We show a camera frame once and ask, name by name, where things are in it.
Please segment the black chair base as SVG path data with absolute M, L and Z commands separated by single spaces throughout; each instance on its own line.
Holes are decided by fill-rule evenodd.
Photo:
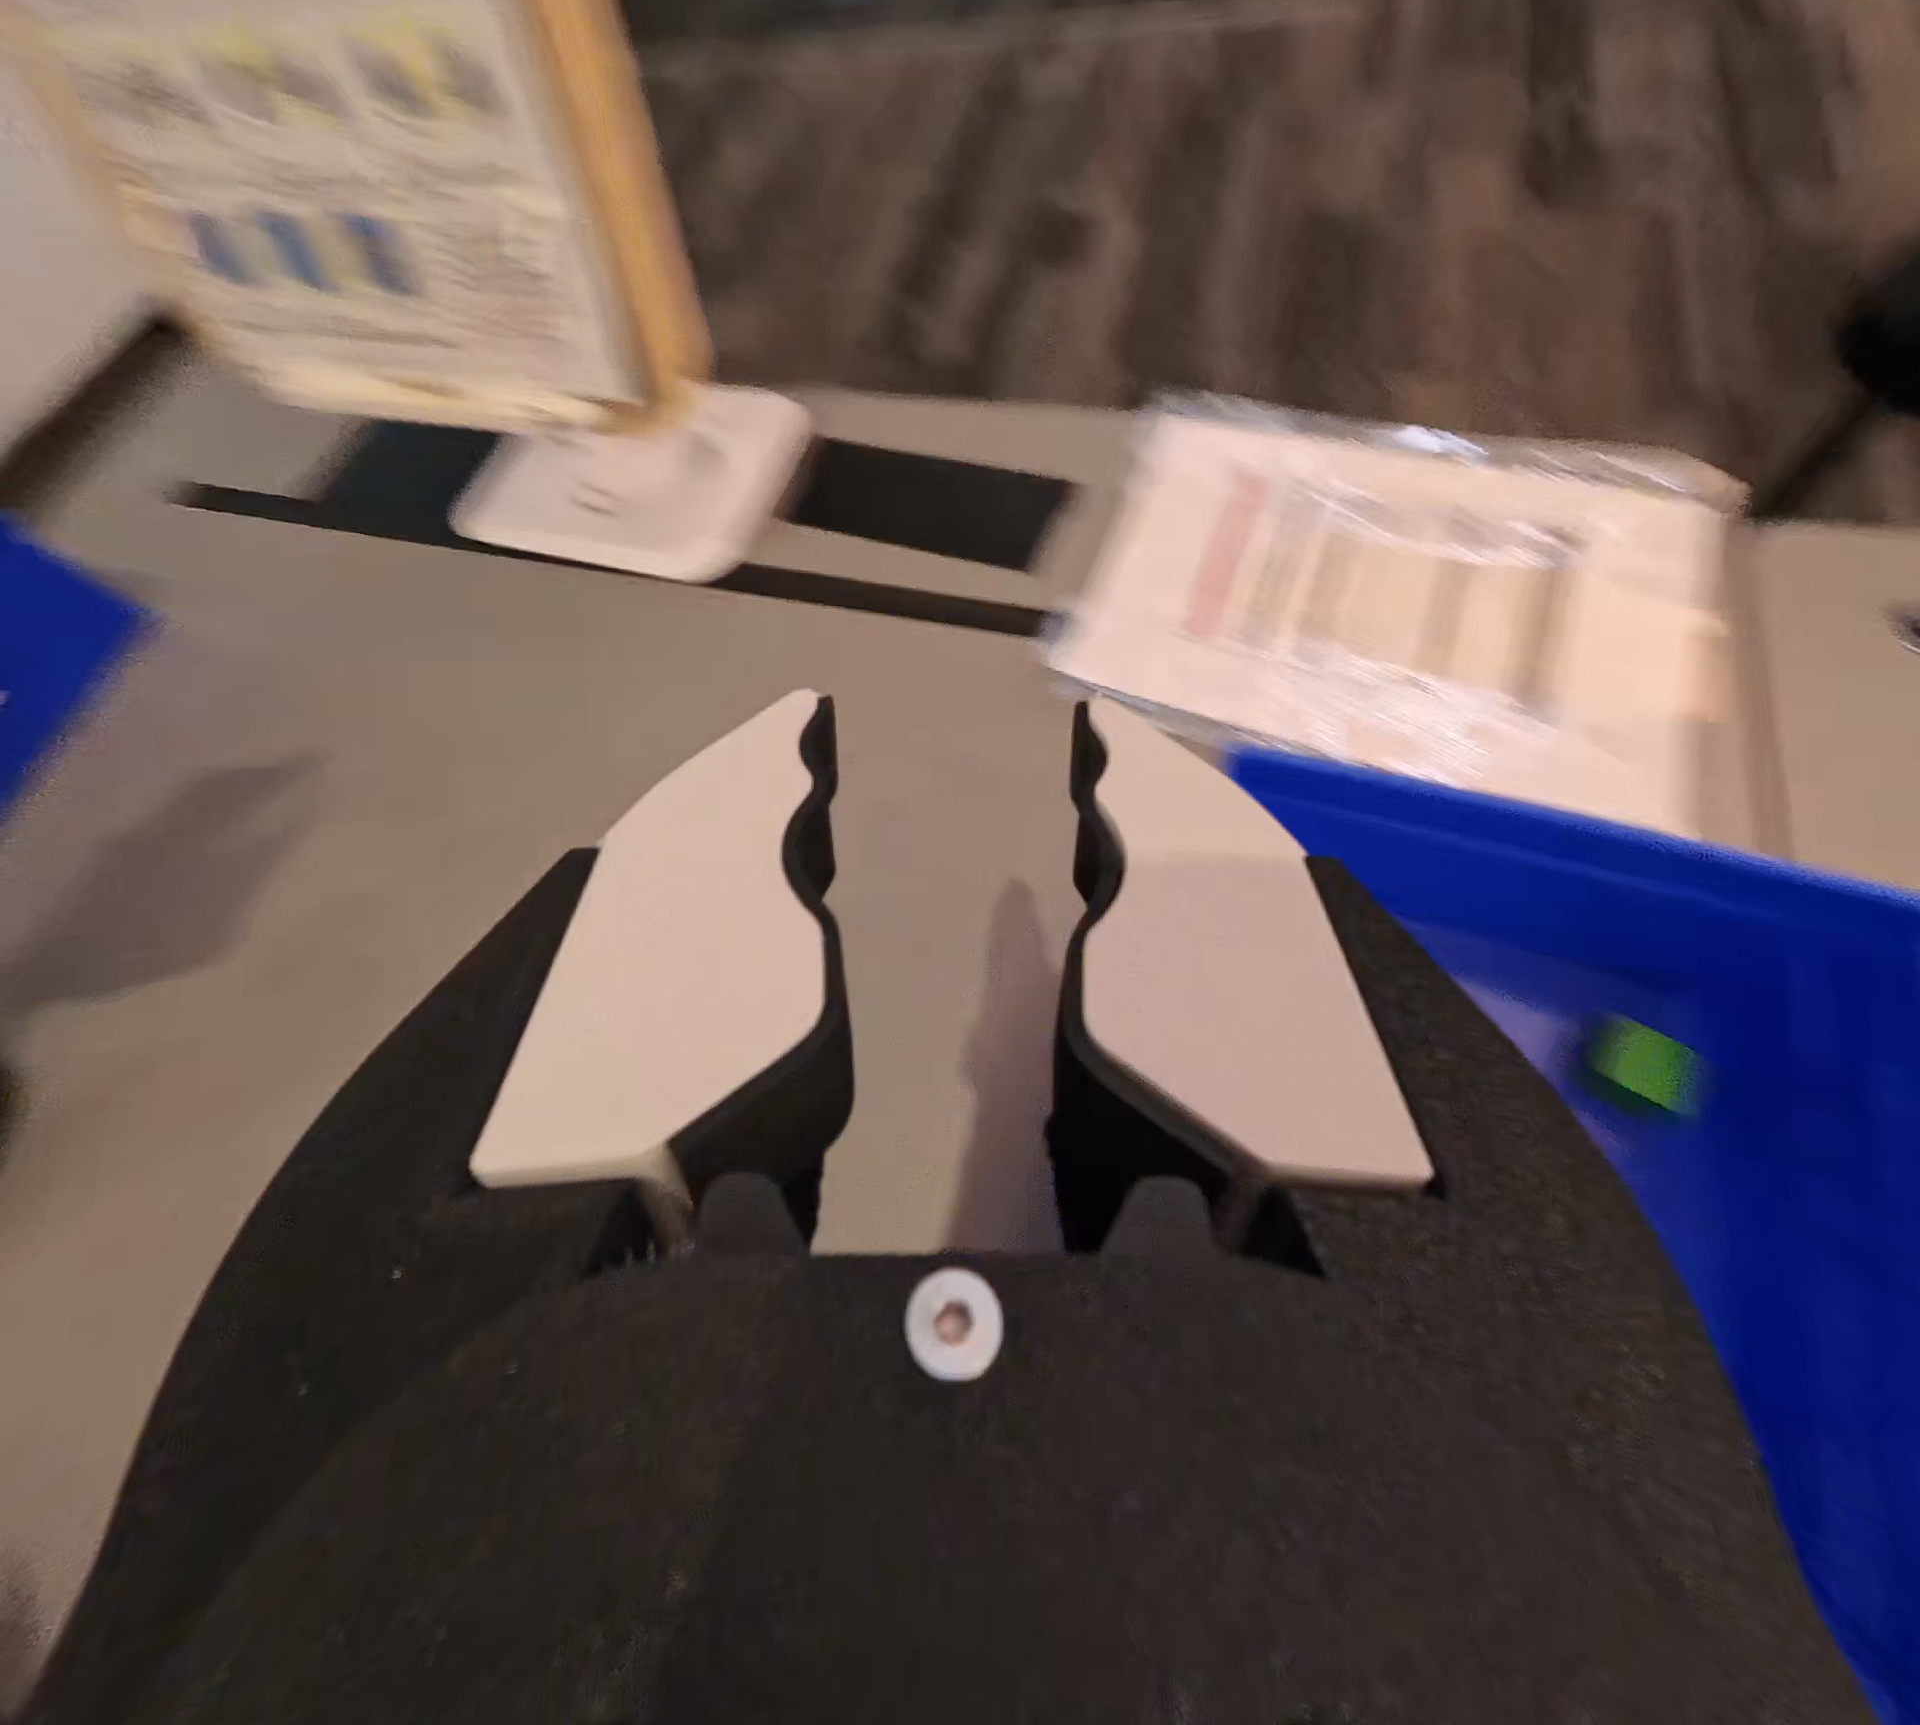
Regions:
M 1835 322 L 1833 355 L 1846 394 L 1787 462 L 1752 490 L 1752 523 L 1803 516 L 1822 486 L 1860 457 L 1881 418 L 1917 416 L 1917 246 L 1854 287 Z

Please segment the laminated printed paper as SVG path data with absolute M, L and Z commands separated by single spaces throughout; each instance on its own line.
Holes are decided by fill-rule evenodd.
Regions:
M 1228 750 L 1707 835 L 1737 479 L 1202 394 L 1136 426 L 1040 640 L 1063 684 Z

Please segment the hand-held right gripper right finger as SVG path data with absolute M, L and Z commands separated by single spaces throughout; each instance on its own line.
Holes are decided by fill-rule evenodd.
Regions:
M 1071 710 L 1071 887 L 1052 1061 L 1061 1243 L 1175 1181 L 1228 1249 L 1304 1249 L 1299 1192 L 1421 1197 L 1435 1165 L 1315 881 L 1219 766 L 1141 714 Z

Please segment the blue plastic bin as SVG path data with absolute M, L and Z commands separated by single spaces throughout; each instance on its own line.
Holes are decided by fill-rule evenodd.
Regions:
M 1915 1722 L 1915 897 L 1287 752 L 1226 773 L 1492 1007 L 1596 1137 L 1691 1292 L 1835 1644 L 1884 1722 Z M 1695 1120 L 1581 1086 L 1606 1016 L 1691 1046 Z
M 163 617 L 1 514 L 1 816 Z

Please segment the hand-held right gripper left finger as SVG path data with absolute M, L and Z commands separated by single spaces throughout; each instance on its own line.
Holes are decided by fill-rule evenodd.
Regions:
M 796 689 L 601 835 L 470 1152 L 475 1185 L 624 1187 L 672 1239 L 754 1180 L 812 1243 L 854 1106 L 836 736 L 834 700 Z

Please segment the green wooden cube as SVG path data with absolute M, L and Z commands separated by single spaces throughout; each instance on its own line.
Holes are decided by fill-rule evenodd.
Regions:
M 1639 1116 L 1691 1122 L 1702 1111 L 1710 1070 L 1683 1041 L 1620 1016 L 1596 1017 L 1579 1047 L 1581 1086 L 1597 1099 Z

